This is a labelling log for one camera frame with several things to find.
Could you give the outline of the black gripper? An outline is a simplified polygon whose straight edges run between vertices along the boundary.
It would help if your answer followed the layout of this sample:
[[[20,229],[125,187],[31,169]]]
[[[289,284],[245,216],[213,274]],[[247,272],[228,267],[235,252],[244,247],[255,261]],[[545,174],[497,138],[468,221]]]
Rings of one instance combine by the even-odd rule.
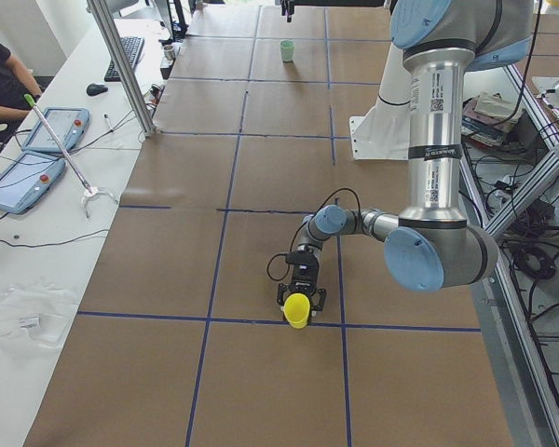
[[[276,302],[285,320],[284,306],[286,294],[303,293],[311,299],[310,319],[314,319],[323,311],[327,291],[317,287],[319,275],[319,262],[316,256],[308,251],[292,251],[286,255],[285,262],[293,268],[289,284],[279,284]]]

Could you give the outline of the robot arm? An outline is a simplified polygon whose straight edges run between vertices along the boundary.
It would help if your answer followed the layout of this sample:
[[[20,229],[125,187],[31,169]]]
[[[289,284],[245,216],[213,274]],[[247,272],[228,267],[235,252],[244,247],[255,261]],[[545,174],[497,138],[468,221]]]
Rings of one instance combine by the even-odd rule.
[[[433,292],[488,276],[498,258],[495,240],[467,222],[458,207],[463,82],[468,72],[506,66],[530,50],[529,1],[397,1],[391,8],[392,45],[402,52],[409,88],[409,204],[398,215],[345,210],[334,204],[307,216],[292,269],[277,302],[296,329],[324,307],[317,285],[323,244],[332,237],[366,235],[384,243],[394,279],[411,291]]]

